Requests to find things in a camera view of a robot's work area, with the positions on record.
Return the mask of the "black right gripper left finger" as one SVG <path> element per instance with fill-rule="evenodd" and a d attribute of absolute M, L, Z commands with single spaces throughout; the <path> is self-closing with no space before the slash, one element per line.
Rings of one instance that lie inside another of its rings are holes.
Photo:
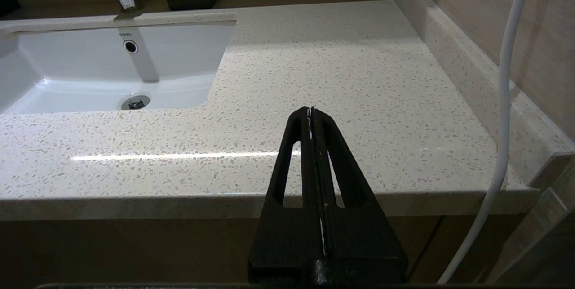
<path fill-rule="evenodd" d="M 324 247 L 318 208 L 318 180 L 310 137 L 309 107 L 287 120 L 259 224 L 248 255 L 248 278 L 255 283 L 300 283 Z M 293 145 L 300 142 L 302 207 L 284 207 Z"/>

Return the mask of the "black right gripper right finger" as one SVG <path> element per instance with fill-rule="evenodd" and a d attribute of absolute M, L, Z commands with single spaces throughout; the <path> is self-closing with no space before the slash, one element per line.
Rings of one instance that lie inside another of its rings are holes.
<path fill-rule="evenodd" d="M 404 283 L 407 256 L 335 121 L 312 108 L 322 256 L 313 283 Z"/>

